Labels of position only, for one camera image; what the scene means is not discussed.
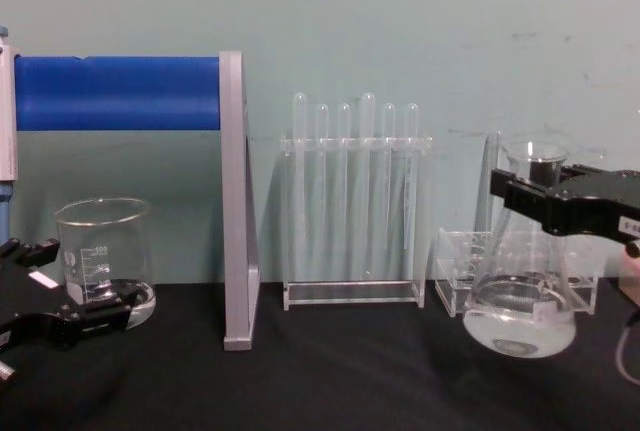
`teal wall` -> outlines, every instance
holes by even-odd
[[[245,53],[265,278],[279,279],[276,169],[289,103],[365,91],[421,105],[436,143],[434,224],[472,223],[482,135],[548,129],[600,165],[640,168],[638,0],[0,0],[24,54]],[[89,195],[154,205],[159,281],[219,279],[217,133],[24,134],[12,225],[49,236]],[[172,172],[161,170],[171,165]],[[55,275],[57,270],[49,270]]]

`beaker rim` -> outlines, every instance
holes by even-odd
[[[100,219],[100,220],[78,220],[72,218],[65,218],[64,214],[68,213],[72,209],[78,209],[80,207],[84,207],[87,205],[95,205],[95,204],[110,204],[110,203],[127,203],[132,206],[131,213],[126,214],[124,217],[120,217],[117,219]],[[82,199],[79,201],[74,201],[69,203],[58,211],[56,211],[53,215],[58,224],[64,224],[67,226],[82,226],[82,227],[93,227],[93,226],[105,226],[109,224],[118,224],[118,223],[126,223],[128,221],[133,221],[134,219],[141,218],[146,216],[151,211],[151,204],[148,201],[137,198],[89,198]]]
[[[518,161],[553,163],[569,157],[569,150],[558,143],[548,141],[517,140],[504,143],[507,157]]]

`small beaker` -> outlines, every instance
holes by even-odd
[[[134,284],[138,298],[128,328],[146,321],[156,306],[146,231],[150,210],[139,199],[97,198],[55,213],[67,293],[84,304]]]
[[[568,151],[551,143],[505,144],[510,171],[550,187],[559,182]],[[464,326],[502,354],[542,358],[564,350],[576,328],[564,240],[540,223],[503,208],[465,303]]]

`black tabletop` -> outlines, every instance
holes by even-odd
[[[160,285],[138,328],[6,352],[0,430],[640,429],[613,361],[633,307],[608,285],[568,350],[531,361],[484,349],[434,296],[285,312],[281,291],[262,286],[248,352],[222,350],[222,285]],[[640,375],[639,332],[627,356]]]

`conical flask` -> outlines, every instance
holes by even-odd
[[[557,184],[565,148],[532,141],[503,146],[510,171],[543,186]],[[509,356],[559,353],[576,334],[564,239],[504,208],[465,303],[464,326],[484,346]]]

